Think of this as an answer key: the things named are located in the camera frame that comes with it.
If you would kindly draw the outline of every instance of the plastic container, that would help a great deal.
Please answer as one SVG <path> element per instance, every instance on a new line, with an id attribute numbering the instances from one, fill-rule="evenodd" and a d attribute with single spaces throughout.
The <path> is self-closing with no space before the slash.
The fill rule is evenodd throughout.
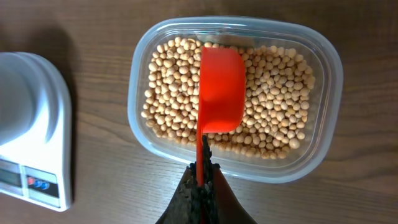
<path id="1" fill-rule="evenodd" d="M 314 170 L 325 157 L 336 124 L 343 86 L 343 67 L 335 48 L 318 32 L 286 22 L 248 17 L 189 17 L 160 22 L 139 41 L 132 60 L 127 104 L 131 129 L 150 152 L 184 163 L 195 161 L 195 148 L 157 138 L 140 116 L 148 88 L 148 64 L 158 44 L 176 36 L 224 45 L 295 48 L 304 55 L 316 77 L 310 92 L 310 109 L 301 147 L 286 159 L 263 160 L 233 152 L 213 150 L 212 161 L 223 172 L 243 179 L 283 183 L 299 179 Z"/>

